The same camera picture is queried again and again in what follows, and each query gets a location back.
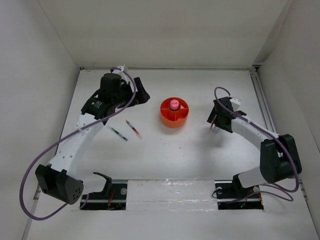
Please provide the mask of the clear blue spray bottle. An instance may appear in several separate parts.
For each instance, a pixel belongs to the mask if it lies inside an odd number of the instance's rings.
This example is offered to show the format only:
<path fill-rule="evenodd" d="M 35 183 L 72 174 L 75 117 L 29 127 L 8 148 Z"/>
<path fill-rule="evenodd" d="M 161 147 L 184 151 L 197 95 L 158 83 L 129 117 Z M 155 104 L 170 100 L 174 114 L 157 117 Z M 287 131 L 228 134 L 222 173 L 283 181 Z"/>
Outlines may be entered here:
<path fill-rule="evenodd" d="M 215 126 L 215 127 L 212 129 L 212 132 L 213 132 L 214 134 L 217 134 L 217 133 L 219 132 L 219 128 Z"/>

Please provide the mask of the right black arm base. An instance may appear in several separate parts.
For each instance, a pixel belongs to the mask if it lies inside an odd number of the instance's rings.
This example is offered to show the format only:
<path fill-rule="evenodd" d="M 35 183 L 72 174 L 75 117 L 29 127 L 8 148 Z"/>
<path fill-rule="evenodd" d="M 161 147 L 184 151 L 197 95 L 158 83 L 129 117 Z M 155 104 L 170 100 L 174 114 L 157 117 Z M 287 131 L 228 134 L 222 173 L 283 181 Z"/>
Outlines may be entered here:
<path fill-rule="evenodd" d="M 239 182 L 232 180 L 216 180 L 215 189 L 211 194 L 217 200 L 218 210 L 263 210 L 261 194 L 258 185 L 243 188 Z"/>

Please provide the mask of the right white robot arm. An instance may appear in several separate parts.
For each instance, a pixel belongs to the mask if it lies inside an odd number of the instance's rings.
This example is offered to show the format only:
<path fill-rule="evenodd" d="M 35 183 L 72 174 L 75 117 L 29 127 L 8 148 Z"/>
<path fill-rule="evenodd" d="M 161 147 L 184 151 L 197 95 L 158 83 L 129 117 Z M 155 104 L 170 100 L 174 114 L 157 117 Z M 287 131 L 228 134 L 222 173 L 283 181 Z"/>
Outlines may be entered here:
<path fill-rule="evenodd" d="M 276 183 L 290 177 L 299 183 L 302 165 L 293 136 L 279 135 L 252 122 L 241 110 L 237 98 L 215 99 L 208 123 L 228 133 L 235 133 L 253 144 L 260 152 L 259 166 L 233 176 L 231 191 L 243 197 L 253 188 L 262 184 Z"/>

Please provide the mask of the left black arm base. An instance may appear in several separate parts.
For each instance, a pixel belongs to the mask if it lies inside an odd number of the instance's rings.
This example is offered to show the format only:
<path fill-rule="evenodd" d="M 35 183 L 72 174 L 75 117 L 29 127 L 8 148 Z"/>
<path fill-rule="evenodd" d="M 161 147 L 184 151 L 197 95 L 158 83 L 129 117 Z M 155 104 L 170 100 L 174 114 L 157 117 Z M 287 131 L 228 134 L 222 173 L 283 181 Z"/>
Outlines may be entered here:
<path fill-rule="evenodd" d="M 127 205 L 128 180 L 112 180 L 110 176 L 99 172 L 94 175 L 103 178 L 103 188 L 89 190 L 83 194 L 79 209 L 83 211 L 124 211 Z"/>

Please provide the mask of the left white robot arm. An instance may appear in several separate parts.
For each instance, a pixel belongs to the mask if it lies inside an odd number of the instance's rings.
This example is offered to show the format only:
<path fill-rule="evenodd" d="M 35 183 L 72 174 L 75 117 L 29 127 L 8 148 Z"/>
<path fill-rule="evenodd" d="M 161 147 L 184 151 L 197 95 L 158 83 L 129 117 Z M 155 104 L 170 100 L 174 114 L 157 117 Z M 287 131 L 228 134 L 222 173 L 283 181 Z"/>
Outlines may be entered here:
<path fill-rule="evenodd" d="M 100 87 L 86 101 L 75 125 L 76 134 L 68 138 L 47 165 L 40 164 L 35 176 L 42 192 L 66 204 L 73 205 L 84 190 L 83 181 L 76 178 L 78 165 L 96 134 L 106 125 L 106 117 L 124 106 L 144 104 L 150 99 L 141 79 L 131 86 L 118 72 L 106 73 Z"/>

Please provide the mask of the pink capped glue bottle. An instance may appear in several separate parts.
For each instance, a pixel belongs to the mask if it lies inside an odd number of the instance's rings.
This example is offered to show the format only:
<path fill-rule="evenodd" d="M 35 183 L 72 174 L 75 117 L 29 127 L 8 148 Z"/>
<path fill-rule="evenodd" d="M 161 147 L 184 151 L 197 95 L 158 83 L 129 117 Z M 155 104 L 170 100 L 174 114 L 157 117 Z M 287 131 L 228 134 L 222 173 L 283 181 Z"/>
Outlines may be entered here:
<path fill-rule="evenodd" d="M 169 103 L 169 108 L 172 111 L 177 111 L 180 109 L 180 102 L 177 99 L 172 99 Z"/>

